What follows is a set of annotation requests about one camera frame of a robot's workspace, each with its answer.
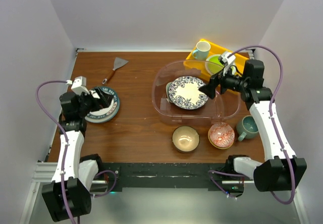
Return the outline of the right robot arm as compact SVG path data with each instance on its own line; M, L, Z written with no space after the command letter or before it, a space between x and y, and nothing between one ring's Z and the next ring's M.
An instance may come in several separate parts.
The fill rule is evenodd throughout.
M260 192L294 192L303 177L307 163L298 158L291 148L279 122L272 91L263 86L264 63L247 60L242 76L234 76L223 70L212 75L209 83L199 91L213 99L216 87L223 94L230 89L239 92L247 109L255 120L264 149L263 163L246 155L230 155L225 175L236 180L241 175L252 179Z

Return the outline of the teal rim lettered plate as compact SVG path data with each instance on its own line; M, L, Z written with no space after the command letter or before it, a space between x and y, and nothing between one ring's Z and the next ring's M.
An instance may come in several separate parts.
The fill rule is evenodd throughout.
M106 86L99 86L99 89L101 89L105 95L111 95L112 101L109 107L103 108L99 111L90 112L85 117L86 121L97 124L108 122L109 120L111 120L113 117L116 116L120 108L120 99L113 89Z

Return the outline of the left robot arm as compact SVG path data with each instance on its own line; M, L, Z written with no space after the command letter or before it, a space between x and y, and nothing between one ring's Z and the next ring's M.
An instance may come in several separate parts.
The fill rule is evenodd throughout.
M61 149L56 171L50 184L43 186L42 196L54 222L80 217L91 211L92 180L104 175L98 154L81 157L87 122L91 113L110 107L113 95L102 87L89 94L72 91L60 96L62 113L59 116Z

